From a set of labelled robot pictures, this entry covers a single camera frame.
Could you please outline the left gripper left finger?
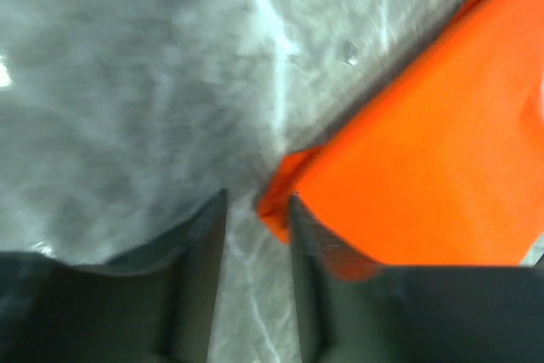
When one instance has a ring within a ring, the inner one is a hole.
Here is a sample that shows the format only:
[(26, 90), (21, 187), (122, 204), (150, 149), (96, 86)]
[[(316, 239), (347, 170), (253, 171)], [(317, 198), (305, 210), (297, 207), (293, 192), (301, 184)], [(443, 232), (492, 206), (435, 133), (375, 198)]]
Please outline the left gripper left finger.
[(4, 362), (204, 362), (228, 196), (106, 264), (1, 256)]

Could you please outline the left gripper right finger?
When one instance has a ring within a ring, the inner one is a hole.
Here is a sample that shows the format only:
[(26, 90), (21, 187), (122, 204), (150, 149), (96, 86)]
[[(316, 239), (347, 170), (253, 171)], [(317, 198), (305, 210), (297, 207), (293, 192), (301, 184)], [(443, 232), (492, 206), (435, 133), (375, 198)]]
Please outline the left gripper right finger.
[(391, 267), (288, 205), (304, 362), (540, 362), (543, 267)]

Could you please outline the orange t-shirt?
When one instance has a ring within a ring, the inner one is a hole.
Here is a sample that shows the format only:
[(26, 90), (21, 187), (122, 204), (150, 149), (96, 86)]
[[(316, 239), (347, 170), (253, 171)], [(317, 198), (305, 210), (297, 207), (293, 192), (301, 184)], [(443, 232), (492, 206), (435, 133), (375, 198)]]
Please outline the orange t-shirt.
[(296, 201), (379, 264), (534, 264), (543, 236), (543, 0), (467, 0), (330, 141), (284, 158), (258, 204), (282, 241)]

